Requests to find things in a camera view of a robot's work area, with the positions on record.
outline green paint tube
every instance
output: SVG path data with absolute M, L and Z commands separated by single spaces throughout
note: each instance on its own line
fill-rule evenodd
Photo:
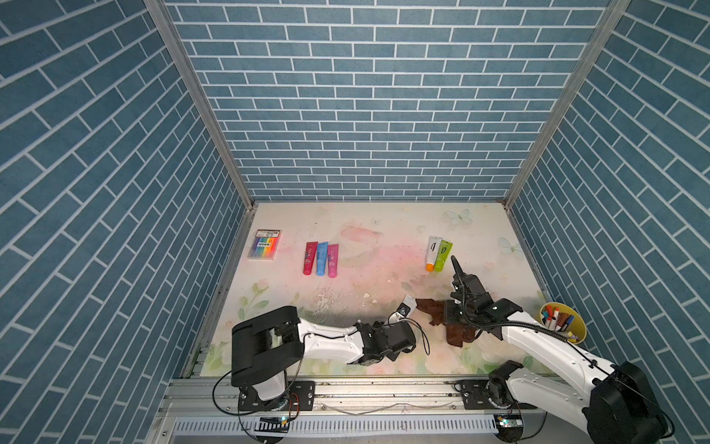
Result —
M 437 261 L 434 263 L 434 271 L 441 271 L 444 269 L 444 264 L 446 259 L 449 257 L 449 251 L 454 245 L 446 240 L 442 240 L 442 244 L 439 247 L 439 254 L 437 255 Z

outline blue paint tube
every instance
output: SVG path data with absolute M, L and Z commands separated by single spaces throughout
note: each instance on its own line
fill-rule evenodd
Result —
M 318 249 L 315 253 L 315 273 L 318 276 L 325 276 L 325 262 L 328 259 L 328 242 L 318 244 Z

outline vent grille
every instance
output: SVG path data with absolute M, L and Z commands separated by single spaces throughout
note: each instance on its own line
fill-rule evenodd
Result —
M 244 427 L 264 436 L 284 436 L 270 432 L 278 426 L 259 421 L 260 417 L 242 418 Z M 181 417 L 173 435 L 243 435 L 236 418 L 211 416 Z M 338 438 L 342 436 L 422 434 L 497 433 L 493 415 L 400 415 L 400 416 L 314 416 L 299 418 L 290 425 L 291 438 Z

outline white paint tube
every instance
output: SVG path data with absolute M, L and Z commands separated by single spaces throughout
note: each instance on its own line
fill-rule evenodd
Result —
M 427 249 L 427 271 L 434 271 L 434 263 L 437 261 L 439 246 L 441 246 L 441 244 L 441 237 L 429 236 L 429 244 Z

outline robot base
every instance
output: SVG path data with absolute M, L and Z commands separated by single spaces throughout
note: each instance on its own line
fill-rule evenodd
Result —
M 273 405 L 274 408 L 269 411 L 288 411 L 288 397 L 291 393 L 298 396 L 301 411 L 313 410 L 313 396 L 315 393 L 315 383 L 313 381 L 296 381 L 293 383 L 289 392 L 282 396 L 283 402 L 280 401 L 262 401 L 259 399 L 256 390 L 252 386 L 240 387 L 241 395 L 239 397 L 239 411 L 260 411 L 265 405 Z
M 504 443 L 514 443 L 523 436 L 524 411 L 535 410 L 537 407 L 526 403 L 501 406 L 491 399 L 489 379 L 462 379 L 454 383 L 454 389 L 461 394 L 466 410 L 489 410 L 492 408 L 509 409 L 510 413 L 496 416 L 496 437 Z

